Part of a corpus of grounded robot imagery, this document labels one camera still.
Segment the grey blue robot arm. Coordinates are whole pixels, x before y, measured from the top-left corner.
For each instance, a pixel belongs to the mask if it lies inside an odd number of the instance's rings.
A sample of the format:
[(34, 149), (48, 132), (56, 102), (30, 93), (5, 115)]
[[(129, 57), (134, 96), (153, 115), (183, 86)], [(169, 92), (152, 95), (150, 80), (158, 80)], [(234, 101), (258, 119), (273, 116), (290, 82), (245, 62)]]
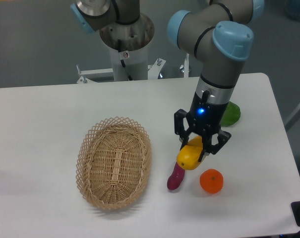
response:
[[(183, 145), (189, 135), (202, 138), (199, 161), (216, 154), (230, 139), (220, 122), (253, 43), (248, 23), (264, 10), (262, 0), (211, 0), (200, 12), (176, 12), (167, 35), (179, 49), (203, 63), (190, 110), (174, 115), (175, 133)], [(99, 31), (118, 57), (113, 66), (117, 80), (147, 77), (147, 67), (132, 62), (133, 51), (146, 47), (154, 35), (152, 21), (140, 12), (137, 0), (78, 0), (71, 5), (87, 33)]]

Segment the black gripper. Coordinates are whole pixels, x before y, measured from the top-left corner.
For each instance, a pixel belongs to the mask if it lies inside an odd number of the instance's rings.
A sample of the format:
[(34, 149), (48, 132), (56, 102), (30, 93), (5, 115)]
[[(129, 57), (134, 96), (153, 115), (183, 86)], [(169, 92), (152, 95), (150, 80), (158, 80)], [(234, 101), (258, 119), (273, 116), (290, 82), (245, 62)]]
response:
[[(175, 134), (180, 137), (182, 144), (187, 144), (191, 133), (202, 137), (202, 151), (198, 161), (209, 154), (217, 154), (220, 149), (229, 141), (231, 134), (221, 130), (221, 119), (229, 102), (225, 104), (214, 104), (209, 102), (210, 93), (203, 93), (202, 96), (194, 94), (189, 112), (179, 109), (174, 113)], [(188, 129), (184, 127), (184, 120), (188, 123)], [(217, 144), (212, 144), (212, 136), (217, 134)]]

